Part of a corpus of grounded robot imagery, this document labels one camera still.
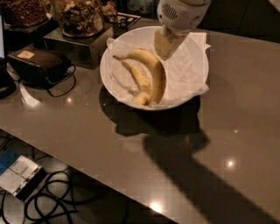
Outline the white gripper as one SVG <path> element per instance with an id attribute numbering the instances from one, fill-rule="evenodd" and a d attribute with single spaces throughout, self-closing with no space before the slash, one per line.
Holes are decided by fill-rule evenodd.
<path id="1" fill-rule="evenodd" d="M 156 29 L 154 47 L 162 60 L 168 60 L 183 43 L 187 33 L 196 28 L 211 0 L 159 0 L 157 17 L 162 25 Z"/>

